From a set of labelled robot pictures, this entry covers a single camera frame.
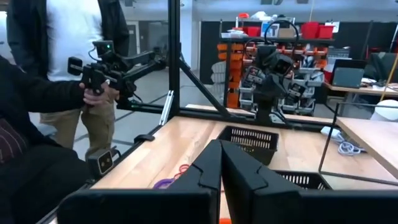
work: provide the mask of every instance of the black plastic basket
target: black plastic basket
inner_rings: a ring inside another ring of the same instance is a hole
[[[328,182],[318,173],[274,170],[277,174],[303,189],[331,190]]]
[[[268,166],[277,151],[279,134],[227,126],[217,139],[237,143],[243,151]]]

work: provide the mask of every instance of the storage rack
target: storage rack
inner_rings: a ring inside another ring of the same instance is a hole
[[[277,44],[277,50],[283,54],[291,54],[292,50],[289,47],[288,44],[293,44],[295,42],[295,38],[275,38],[275,37],[268,37],[267,40],[276,43]],[[221,99],[223,100],[223,105],[225,107],[230,107],[230,108],[237,108],[239,107],[238,105],[233,105],[231,102],[235,103],[239,99],[239,82],[236,84],[234,81],[236,80],[236,75],[233,74],[234,76],[232,77],[233,83],[231,83],[231,65],[234,66],[236,62],[233,62],[233,57],[234,55],[236,56],[237,54],[237,49],[235,46],[237,45],[248,45],[246,43],[252,42],[254,44],[258,43],[263,43],[264,39],[262,37],[242,37],[242,38],[222,38],[220,34],[220,43],[224,44],[224,60],[225,60],[225,71],[224,71],[224,88],[223,92],[221,94]],[[305,55],[319,55],[321,56],[322,60],[318,62],[320,68],[323,68],[326,65],[326,56],[328,53],[328,46],[331,45],[334,42],[333,39],[299,39],[297,44],[298,47],[295,49],[295,55],[300,55],[300,54],[305,54]],[[304,47],[306,44],[310,44],[313,48],[310,50],[304,50]],[[241,53],[243,63],[242,63],[242,69],[241,72],[243,73],[245,71],[246,66],[245,65],[250,65],[251,61],[247,60],[244,58],[243,52],[245,52],[247,49],[244,49]],[[246,103],[249,103],[248,101],[245,101],[247,99],[243,99],[241,103],[243,103],[243,107],[245,107]]]

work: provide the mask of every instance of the man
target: man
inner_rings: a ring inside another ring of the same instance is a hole
[[[95,40],[112,40],[119,55],[127,56],[129,31],[118,0],[10,0],[7,39],[17,65],[52,82],[80,80],[67,72],[68,57],[94,62]],[[82,110],[41,114],[41,123],[55,126],[55,139],[72,148]],[[90,148],[110,148],[114,133],[113,100],[83,110]]]
[[[35,223],[90,178],[73,150],[46,138],[28,111],[54,113],[117,96],[103,84],[95,96],[79,82],[50,82],[0,57],[0,223]]]

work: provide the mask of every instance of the purple cable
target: purple cable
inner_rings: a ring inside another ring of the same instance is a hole
[[[160,180],[160,181],[158,181],[158,183],[156,183],[154,185],[154,189],[166,189],[173,182],[174,182],[174,179],[163,179],[163,180]]]

